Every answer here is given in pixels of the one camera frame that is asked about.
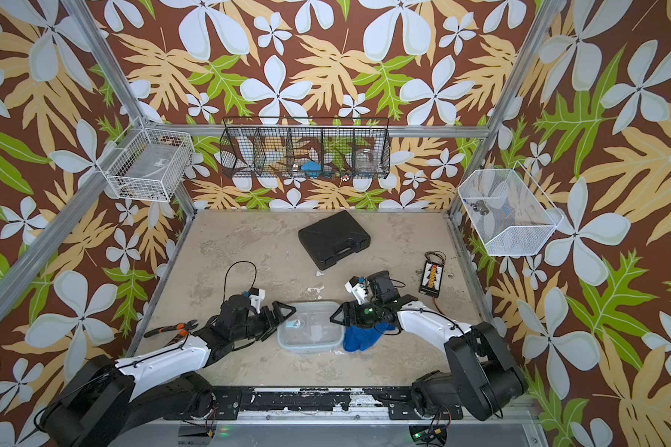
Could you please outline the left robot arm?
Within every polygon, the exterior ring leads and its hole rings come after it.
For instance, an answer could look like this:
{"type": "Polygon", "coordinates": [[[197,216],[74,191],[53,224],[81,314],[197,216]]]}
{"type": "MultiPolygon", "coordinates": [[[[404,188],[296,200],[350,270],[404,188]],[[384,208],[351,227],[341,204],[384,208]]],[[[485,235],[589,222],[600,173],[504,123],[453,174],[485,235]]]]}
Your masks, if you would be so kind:
{"type": "Polygon", "coordinates": [[[214,386],[202,369],[265,341],[296,308],[267,305],[253,288],[223,301],[197,331],[164,348],[131,358],[88,361],[34,418],[35,428],[60,446],[106,446],[157,419],[209,420],[218,411],[214,386]]]}

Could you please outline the blue microfiber cloth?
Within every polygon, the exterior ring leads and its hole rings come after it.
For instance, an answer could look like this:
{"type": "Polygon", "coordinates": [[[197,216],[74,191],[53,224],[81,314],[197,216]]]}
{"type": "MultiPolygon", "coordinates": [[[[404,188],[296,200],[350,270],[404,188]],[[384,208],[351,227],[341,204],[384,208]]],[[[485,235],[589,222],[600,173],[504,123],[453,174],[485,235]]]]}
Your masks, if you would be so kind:
{"type": "Polygon", "coordinates": [[[345,330],[343,349],[346,352],[365,351],[372,348],[383,335],[396,335],[397,329],[389,323],[380,323],[374,328],[348,327],[345,330]]]}

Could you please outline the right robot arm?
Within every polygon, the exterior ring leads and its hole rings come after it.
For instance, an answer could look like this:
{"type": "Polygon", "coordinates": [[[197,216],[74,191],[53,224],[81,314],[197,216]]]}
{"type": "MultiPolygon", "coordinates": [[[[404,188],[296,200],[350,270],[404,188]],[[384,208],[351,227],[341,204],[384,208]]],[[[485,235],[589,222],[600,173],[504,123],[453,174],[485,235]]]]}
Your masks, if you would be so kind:
{"type": "Polygon", "coordinates": [[[401,294],[387,271],[353,277],[346,290],[354,299],[339,305],[330,321],[346,328],[385,335],[417,335],[447,358],[448,372],[430,372],[410,387],[408,404],[422,417],[441,410],[465,409],[479,421],[503,416],[506,405],[529,389],[521,367],[496,328],[482,321],[459,322],[437,312],[411,294],[401,294]]]}

